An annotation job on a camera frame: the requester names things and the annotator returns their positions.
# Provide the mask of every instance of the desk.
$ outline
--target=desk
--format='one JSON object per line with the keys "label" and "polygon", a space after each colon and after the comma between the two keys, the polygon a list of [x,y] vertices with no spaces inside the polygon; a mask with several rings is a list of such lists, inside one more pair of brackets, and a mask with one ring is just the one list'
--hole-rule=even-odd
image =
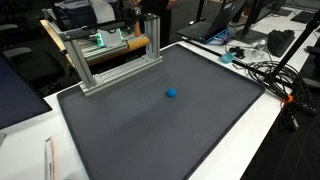
{"label": "desk", "polygon": [[[273,29],[303,30],[305,25],[288,21],[293,16],[292,13],[288,17],[268,17],[253,29],[265,33]],[[295,36],[298,37],[301,32],[296,31]],[[310,35],[289,64],[300,70],[308,57],[303,48],[307,45],[314,45],[316,41],[315,35]],[[178,44],[245,76],[244,70],[236,70],[231,64],[223,64],[218,57],[206,51],[185,42],[178,42]],[[224,53],[224,47],[206,47]],[[280,60],[280,58],[274,57],[273,60]],[[88,179],[56,96],[57,94],[53,94],[45,98],[53,111],[1,130],[8,134],[0,148],[1,180],[42,180],[44,141],[49,136],[55,141],[57,179]],[[240,179],[279,112],[280,101],[271,93],[264,93],[228,132],[190,179]]]}

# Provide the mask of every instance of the office chair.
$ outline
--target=office chair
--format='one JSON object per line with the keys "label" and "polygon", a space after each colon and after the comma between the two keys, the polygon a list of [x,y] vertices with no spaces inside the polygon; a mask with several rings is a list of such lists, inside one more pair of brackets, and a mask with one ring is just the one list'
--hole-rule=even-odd
{"label": "office chair", "polygon": [[10,59],[38,91],[47,86],[44,96],[62,90],[58,79],[65,76],[61,64],[49,52],[30,52]]}
{"label": "office chair", "polygon": [[[0,25],[0,33],[5,34],[8,30],[17,28],[14,24]],[[6,36],[1,38],[1,42],[7,42]],[[1,43],[3,47],[8,47],[8,44]],[[59,62],[49,52],[34,51],[28,47],[3,48],[3,54],[12,61],[21,74],[29,81],[38,91],[47,87],[46,96],[55,91],[61,90],[61,85],[58,83],[58,78],[65,76],[65,71]]]}

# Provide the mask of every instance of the wire bundle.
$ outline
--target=wire bundle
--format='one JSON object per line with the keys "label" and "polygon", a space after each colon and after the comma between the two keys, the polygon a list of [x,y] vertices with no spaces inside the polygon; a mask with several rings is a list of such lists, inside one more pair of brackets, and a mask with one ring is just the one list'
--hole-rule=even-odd
{"label": "wire bundle", "polygon": [[[278,64],[279,62],[273,61],[249,63],[247,65],[254,70],[248,70],[248,74],[252,79],[263,84],[270,92],[278,96],[292,110],[293,115],[297,110],[302,110],[307,115],[315,115],[316,109],[312,102],[310,90],[299,72],[288,64],[277,71]],[[258,70],[263,71],[265,76],[259,75]]]}

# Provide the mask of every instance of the black tray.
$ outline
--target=black tray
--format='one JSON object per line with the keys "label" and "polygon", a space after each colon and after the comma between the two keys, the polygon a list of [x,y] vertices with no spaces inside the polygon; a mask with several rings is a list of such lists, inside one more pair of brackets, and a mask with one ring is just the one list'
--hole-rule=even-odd
{"label": "black tray", "polygon": [[265,90],[180,45],[161,53],[160,65],[96,95],[58,95],[90,179],[188,178]]}

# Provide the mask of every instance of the small blue object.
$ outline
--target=small blue object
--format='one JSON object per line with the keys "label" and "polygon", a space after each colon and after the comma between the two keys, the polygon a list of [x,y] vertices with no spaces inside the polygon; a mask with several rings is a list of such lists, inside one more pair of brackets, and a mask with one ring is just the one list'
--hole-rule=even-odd
{"label": "small blue object", "polygon": [[177,91],[173,88],[169,88],[166,94],[168,97],[175,97],[177,95]]}
{"label": "small blue object", "polygon": [[222,62],[224,63],[230,63],[231,61],[233,61],[234,59],[234,56],[236,55],[237,53],[233,52],[231,54],[224,54],[221,56],[221,60]]}

